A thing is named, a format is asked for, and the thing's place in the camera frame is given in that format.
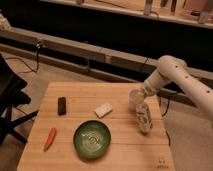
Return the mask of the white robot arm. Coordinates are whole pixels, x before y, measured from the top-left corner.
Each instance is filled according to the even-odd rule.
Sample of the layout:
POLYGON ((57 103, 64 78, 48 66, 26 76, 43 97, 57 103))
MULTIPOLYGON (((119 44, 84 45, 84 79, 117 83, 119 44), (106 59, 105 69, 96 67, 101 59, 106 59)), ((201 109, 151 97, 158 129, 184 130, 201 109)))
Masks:
POLYGON ((153 96, 170 83, 175 83, 203 112, 204 117, 213 121, 213 89, 192 76, 182 59, 161 56, 156 69, 141 84, 141 91, 145 97, 153 96))

